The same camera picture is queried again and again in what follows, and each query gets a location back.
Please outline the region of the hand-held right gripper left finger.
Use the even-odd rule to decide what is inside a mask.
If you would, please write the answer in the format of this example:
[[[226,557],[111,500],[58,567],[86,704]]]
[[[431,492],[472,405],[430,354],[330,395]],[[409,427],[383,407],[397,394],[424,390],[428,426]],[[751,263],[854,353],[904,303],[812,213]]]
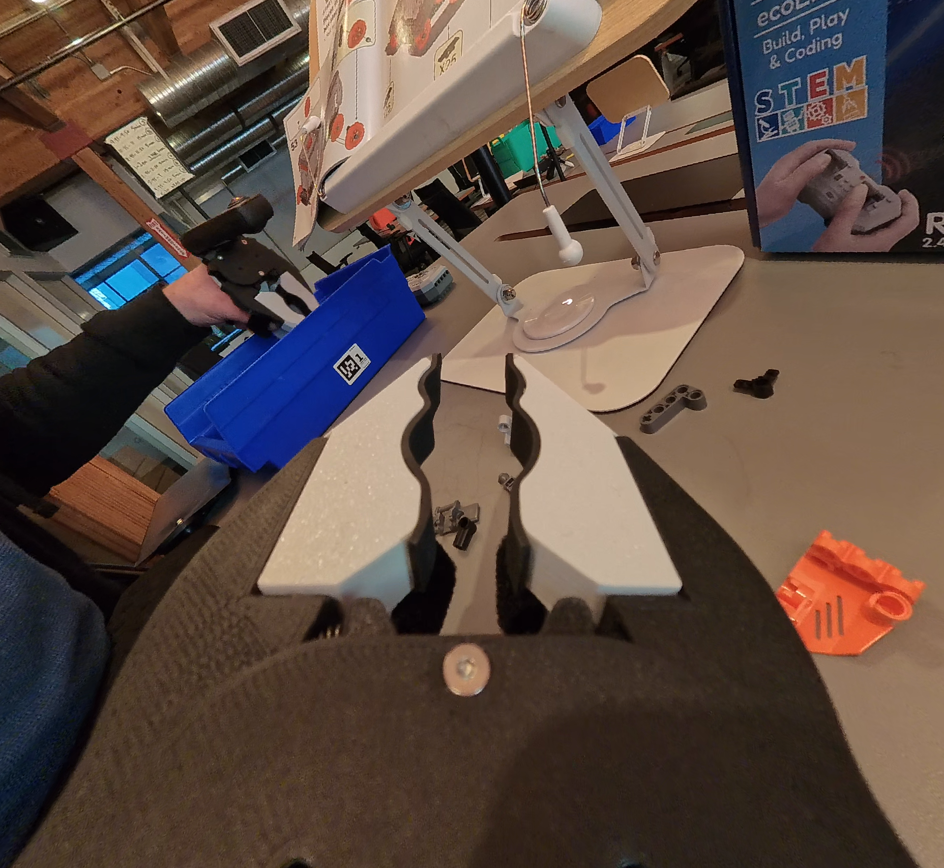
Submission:
[[[455,565],[422,470],[441,367],[441,355],[420,359],[326,437],[257,581],[263,595],[376,599],[392,618],[445,617]]]

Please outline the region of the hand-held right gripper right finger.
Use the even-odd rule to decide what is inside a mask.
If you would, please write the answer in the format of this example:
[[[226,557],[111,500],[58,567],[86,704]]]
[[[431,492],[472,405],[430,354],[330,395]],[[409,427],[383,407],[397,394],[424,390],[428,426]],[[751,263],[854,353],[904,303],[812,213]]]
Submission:
[[[523,356],[505,358],[510,489],[499,576],[515,604],[668,597],[682,582],[613,431]]]

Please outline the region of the blue plastic storage bin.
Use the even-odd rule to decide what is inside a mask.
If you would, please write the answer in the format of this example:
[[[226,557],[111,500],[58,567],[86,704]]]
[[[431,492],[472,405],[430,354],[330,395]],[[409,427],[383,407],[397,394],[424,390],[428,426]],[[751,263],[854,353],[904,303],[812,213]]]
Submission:
[[[284,467],[426,318],[390,247],[324,277],[314,295],[295,329],[252,335],[165,407],[192,447],[231,468]]]

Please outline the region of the person's left forearm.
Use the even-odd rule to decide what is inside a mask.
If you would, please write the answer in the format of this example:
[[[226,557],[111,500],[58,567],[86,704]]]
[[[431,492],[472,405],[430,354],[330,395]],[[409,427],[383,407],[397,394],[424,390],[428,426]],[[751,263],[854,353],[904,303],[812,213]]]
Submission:
[[[154,287],[3,375],[2,476],[46,495],[108,444],[207,333]]]

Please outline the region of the grey plate with screw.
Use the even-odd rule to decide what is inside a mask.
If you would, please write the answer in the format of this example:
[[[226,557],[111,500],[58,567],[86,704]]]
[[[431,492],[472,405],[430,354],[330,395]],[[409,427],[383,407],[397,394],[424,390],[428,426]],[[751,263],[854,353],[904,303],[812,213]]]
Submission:
[[[157,553],[161,544],[179,535],[198,512],[230,484],[230,480],[229,466],[204,458],[160,494],[135,567],[142,567]]]

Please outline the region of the person's left hand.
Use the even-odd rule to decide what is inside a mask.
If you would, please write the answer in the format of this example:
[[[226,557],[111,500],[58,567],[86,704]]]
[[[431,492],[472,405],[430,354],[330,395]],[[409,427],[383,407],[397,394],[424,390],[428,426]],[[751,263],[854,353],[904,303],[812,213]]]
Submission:
[[[209,328],[231,323],[245,329],[250,316],[243,311],[200,264],[162,289],[163,295],[189,323]]]

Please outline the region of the red strip sign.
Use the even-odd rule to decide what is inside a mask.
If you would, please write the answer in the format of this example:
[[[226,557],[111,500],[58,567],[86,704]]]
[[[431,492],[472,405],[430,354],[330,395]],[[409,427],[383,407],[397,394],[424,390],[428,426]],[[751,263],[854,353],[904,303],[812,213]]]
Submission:
[[[191,253],[183,247],[178,236],[158,216],[148,218],[143,228],[176,260],[187,262],[191,259]]]

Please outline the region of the small grey pin connector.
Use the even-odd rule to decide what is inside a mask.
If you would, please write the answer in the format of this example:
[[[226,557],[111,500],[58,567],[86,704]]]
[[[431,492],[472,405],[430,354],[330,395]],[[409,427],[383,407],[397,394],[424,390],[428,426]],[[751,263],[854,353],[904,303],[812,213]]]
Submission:
[[[434,533],[438,537],[452,536],[453,547],[465,552],[477,532],[479,513],[479,504],[463,505],[460,501],[455,501],[450,506],[434,508]]]

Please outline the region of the dark grey short beam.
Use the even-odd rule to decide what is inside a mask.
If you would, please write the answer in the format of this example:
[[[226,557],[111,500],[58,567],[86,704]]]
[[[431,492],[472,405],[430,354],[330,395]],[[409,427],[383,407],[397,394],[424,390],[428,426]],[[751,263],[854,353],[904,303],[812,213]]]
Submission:
[[[706,407],[707,400],[703,390],[686,384],[679,385],[643,413],[640,417],[640,431],[646,435],[654,435],[683,410],[702,411]]]

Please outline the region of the white book stand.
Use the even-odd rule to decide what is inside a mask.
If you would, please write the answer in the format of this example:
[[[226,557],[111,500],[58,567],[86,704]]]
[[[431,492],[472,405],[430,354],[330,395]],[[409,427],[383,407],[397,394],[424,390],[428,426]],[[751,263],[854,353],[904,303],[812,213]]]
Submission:
[[[635,55],[610,68],[587,84],[586,93],[608,122],[619,125],[615,160],[642,154],[665,135],[656,130],[653,114],[669,102],[669,90],[647,56]]]
[[[375,193],[390,193],[397,218],[493,304],[444,357],[446,382],[502,391],[505,357],[513,354],[531,359],[592,412],[641,402],[666,378],[745,261],[744,252],[729,245],[661,254],[568,96],[549,102],[538,116],[580,161],[628,240],[630,258],[581,265],[580,244],[546,203],[543,215],[563,268],[513,286],[450,239],[396,184],[517,93],[530,95],[530,81],[543,80],[590,44],[601,15],[595,0],[523,0],[449,80],[433,83],[323,180],[327,205],[356,223],[382,206]]]

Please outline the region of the white ceiling vent grille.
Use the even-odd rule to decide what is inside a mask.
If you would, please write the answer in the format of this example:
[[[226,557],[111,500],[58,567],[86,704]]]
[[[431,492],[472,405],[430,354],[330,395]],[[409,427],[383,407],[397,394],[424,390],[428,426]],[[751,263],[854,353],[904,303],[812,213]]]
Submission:
[[[284,0],[250,0],[214,19],[209,30],[242,67],[299,35],[301,25]]]

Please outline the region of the person's leg in blue jeans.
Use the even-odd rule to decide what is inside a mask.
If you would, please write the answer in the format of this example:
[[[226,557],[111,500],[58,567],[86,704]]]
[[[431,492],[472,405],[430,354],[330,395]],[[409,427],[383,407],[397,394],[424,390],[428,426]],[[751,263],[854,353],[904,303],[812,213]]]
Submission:
[[[1,539],[1,864],[70,766],[110,656],[100,609]]]

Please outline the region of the dark blue toy kit box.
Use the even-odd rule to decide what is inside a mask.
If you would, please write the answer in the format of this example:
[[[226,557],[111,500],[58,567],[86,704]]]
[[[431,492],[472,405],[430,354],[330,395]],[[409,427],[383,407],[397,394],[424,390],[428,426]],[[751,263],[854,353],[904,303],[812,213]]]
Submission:
[[[753,243],[942,260],[943,0],[722,0]]]

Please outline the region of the white paper wall sheet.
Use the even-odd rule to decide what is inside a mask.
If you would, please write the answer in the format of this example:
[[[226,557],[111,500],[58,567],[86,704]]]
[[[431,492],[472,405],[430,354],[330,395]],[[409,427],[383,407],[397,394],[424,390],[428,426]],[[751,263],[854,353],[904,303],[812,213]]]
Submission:
[[[171,147],[141,116],[105,137],[109,146],[158,200],[195,178]]]

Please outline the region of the silver ventilation duct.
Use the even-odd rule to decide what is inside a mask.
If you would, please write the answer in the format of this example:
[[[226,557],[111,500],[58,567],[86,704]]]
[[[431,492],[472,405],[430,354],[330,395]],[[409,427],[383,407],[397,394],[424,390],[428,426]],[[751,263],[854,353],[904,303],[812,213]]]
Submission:
[[[218,41],[138,83],[155,130],[187,165],[269,118],[309,82],[309,3],[287,0],[298,35],[239,66]]]

